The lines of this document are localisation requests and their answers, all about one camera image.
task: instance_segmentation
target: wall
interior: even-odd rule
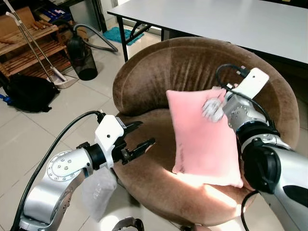
[[[114,8],[116,6],[116,0],[101,0],[102,8],[103,8],[103,15],[106,21],[107,29],[113,26],[116,23],[116,17],[107,14],[107,11]]]

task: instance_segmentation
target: vacuum hose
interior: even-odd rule
[[[104,36],[102,36],[97,30],[95,30],[93,27],[86,25],[86,24],[83,24],[83,23],[78,23],[73,27],[73,31],[76,32],[78,27],[85,27],[85,28],[90,29],[95,34],[97,34],[105,43],[107,43],[111,48],[95,46],[95,45],[83,40],[84,43],[86,43],[88,46],[99,49],[99,50],[103,50],[103,51],[118,52],[118,49],[111,42],[109,42]]]

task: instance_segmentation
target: black backpack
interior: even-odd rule
[[[17,74],[8,80],[0,72],[0,83],[10,97],[6,103],[28,112],[48,112],[51,110],[48,105],[59,93],[53,83],[39,77]]]

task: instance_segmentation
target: teal rug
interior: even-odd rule
[[[124,29],[125,32],[125,38],[128,39],[131,33],[131,30]],[[109,39],[111,41],[115,42],[121,42],[121,36],[120,36],[120,30],[118,27],[113,27],[111,30],[107,30],[103,33],[104,37],[106,39]],[[136,42],[138,39],[140,39],[144,34],[142,33],[138,37],[134,38],[131,42],[129,42],[127,45],[132,45],[134,42]]]

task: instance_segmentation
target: round chair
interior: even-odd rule
[[[217,86],[215,70],[232,63],[269,75],[269,82],[255,97],[274,120],[282,139],[296,147],[299,116],[295,95],[284,78],[255,54],[233,44],[208,38],[175,38],[159,42],[134,55],[118,72],[114,102],[125,122],[142,121],[126,138],[128,148],[151,137],[156,144],[144,155],[114,170],[128,192],[154,213],[179,224],[213,226],[239,215],[240,204],[250,192],[243,188],[193,185],[173,174],[175,134],[166,90],[197,91]],[[221,72],[224,83],[240,83],[234,70]]]

